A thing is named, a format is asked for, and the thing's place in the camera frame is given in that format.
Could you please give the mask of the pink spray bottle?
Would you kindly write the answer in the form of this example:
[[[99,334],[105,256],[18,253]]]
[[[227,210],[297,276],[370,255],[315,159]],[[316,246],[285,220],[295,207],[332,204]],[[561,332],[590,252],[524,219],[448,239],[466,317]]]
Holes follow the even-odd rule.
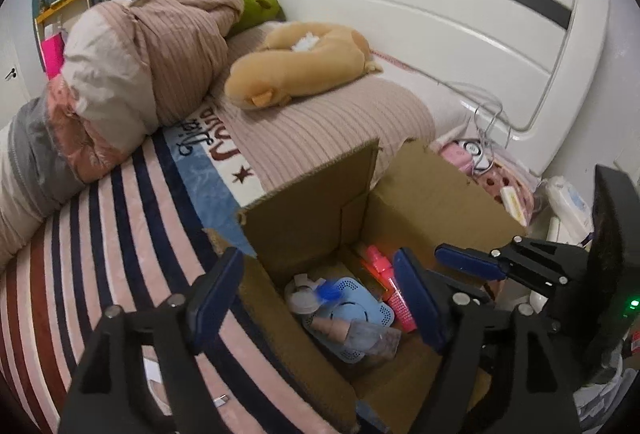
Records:
[[[359,278],[378,301],[385,303],[395,316],[395,323],[403,332],[416,331],[409,306],[402,295],[395,277],[392,262],[377,246],[356,243]]]

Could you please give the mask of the light blue square device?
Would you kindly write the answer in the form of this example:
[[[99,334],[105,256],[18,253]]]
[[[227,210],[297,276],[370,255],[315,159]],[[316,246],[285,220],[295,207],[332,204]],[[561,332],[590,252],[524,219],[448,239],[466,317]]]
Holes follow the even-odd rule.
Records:
[[[367,321],[382,327],[390,327],[395,320],[395,313],[390,306],[378,301],[354,278],[342,277],[332,281],[332,287],[340,291],[340,297],[323,304],[314,316],[303,320],[303,326],[314,339],[339,360],[346,364],[357,364],[366,354],[330,341],[324,334],[311,327],[311,319],[322,317],[343,319],[343,321]]]

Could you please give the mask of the clear small bottle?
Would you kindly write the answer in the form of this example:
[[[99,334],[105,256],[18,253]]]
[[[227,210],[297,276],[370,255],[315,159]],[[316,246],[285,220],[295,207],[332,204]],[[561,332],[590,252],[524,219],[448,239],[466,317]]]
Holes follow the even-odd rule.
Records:
[[[331,345],[363,355],[392,359],[401,340],[401,332],[367,321],[345,321],[340,318],[311,319],[310,328]]]

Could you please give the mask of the white contact lens case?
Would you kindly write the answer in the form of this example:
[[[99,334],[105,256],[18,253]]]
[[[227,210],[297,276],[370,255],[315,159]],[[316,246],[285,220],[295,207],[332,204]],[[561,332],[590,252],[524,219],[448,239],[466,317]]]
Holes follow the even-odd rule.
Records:
[[[322,303],[318,289],[325,282],[324,278],[313,280],[307,274],[295,275],[284,289],[288,310],[298,316],[314,315]]]

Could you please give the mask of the white rectangular stick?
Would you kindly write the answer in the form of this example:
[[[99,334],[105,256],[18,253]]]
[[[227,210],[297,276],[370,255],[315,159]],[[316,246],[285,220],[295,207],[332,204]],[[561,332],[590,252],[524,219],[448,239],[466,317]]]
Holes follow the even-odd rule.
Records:
[[[505,186],[500,189],[500,198],[504,209],[514,220],[522,226],[528,225],[526,209],[518,197],[518,191],[513,186]]]

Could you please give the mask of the wet wipes pack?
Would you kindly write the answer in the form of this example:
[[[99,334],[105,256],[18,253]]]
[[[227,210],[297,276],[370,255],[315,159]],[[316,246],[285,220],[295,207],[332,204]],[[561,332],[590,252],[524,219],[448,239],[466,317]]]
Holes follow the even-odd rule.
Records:
[[[593,232],[591,207],[563,176],[552,176],[544,183],[548,202],[555,216],[578,243]]]

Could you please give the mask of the brown cardboard box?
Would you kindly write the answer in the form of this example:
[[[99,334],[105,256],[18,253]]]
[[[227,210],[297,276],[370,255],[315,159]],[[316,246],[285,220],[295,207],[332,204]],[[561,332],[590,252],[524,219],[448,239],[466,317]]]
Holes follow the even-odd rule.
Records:
[[[380,180],[377,152],[375,144],[360,146],[235,213],[250,253],[212,361],[254,417],[274,411],[268,432],[355,433],[356,408],[366,405],[390,431],[405,433],[439,365],[414,333],[388,362],[340,362],[288,310],[284,291],[296,275],[372,286],[363,266],[368,246],[386,255],[409,248],[434,269],[442,243],[489,251],[523,232],[427,145],[402,145]]]

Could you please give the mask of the striped plush blanket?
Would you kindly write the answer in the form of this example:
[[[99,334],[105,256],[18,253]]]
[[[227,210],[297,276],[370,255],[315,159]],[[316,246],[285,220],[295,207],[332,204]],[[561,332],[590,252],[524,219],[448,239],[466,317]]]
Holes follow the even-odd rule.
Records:
[[[102,312],[154,309],[216,253],[204,232],[254,254],[235,213],[265,194],[205,102],[47,219],[1,275],[1,384],[37,433],[55,433]],[[233,433],[339,433],[268,350],[237,299],[196,362]]]

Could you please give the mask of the pink ribbed pillow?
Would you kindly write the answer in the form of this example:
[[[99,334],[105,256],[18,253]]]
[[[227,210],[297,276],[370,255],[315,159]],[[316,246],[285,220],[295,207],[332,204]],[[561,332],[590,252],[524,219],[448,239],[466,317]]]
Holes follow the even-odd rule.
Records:
[[[365,76],[283,107],[243,110],[224,96],[225,70],[210,88],[217,115],[265,191],[297,179],[364,143],[378,141],[377,182],[408,139],[431,143],[435,121],[416,95],[381,76]]]

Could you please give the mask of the tan plush toy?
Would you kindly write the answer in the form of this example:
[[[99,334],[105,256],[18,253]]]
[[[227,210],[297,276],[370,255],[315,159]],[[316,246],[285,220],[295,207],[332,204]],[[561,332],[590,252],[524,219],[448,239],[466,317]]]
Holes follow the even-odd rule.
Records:
[[[236,60],[224,95],[245,110],[282,106],[380,72],[369,42],[344,25],[288,23]]]

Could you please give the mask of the white door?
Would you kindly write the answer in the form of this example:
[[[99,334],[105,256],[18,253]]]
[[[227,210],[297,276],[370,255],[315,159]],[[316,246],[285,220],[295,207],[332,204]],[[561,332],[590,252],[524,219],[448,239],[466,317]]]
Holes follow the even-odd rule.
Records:
[[[36,49],[29,17],[4,2],[1,7],[1,124],[7,124],[24,104],[39,96],[46,75]]]

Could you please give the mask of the rolled striped duvet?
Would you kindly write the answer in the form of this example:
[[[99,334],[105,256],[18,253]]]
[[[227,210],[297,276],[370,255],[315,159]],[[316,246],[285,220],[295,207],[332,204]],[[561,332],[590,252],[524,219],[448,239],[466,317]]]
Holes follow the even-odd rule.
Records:
[[[198,108],[243,11],[243,0],[108,0],[81,15],[60,72],[1,130],[3,263],[149,135]]]

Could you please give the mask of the green plush toy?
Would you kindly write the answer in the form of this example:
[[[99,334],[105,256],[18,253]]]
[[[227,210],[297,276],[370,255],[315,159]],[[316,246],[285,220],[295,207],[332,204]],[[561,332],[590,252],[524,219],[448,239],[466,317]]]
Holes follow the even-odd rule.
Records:
[[[241,17],[230,28],[228,38],[273,20],[285,21],[285,15],[278,0],[243,0],[243,3]]]

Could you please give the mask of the magenta gift bag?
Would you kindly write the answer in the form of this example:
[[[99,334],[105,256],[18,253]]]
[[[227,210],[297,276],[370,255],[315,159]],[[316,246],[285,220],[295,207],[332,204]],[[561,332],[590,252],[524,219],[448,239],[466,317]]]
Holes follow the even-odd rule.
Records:
[[[41,42],[44,69],[49,79],[53,79],[61,72],[64,64],[64,39],[61,32],[44,39]]]

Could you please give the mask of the yellow shelf unit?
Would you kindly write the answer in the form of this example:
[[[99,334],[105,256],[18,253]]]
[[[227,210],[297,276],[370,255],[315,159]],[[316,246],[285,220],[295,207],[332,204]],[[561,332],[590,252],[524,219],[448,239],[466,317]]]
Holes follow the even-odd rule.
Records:
[[[34,18],[37,42],[46,38],[46,28],[50,25],[54,30],[70,31],[76,20],[91,8],[91,0],[58,0]]]

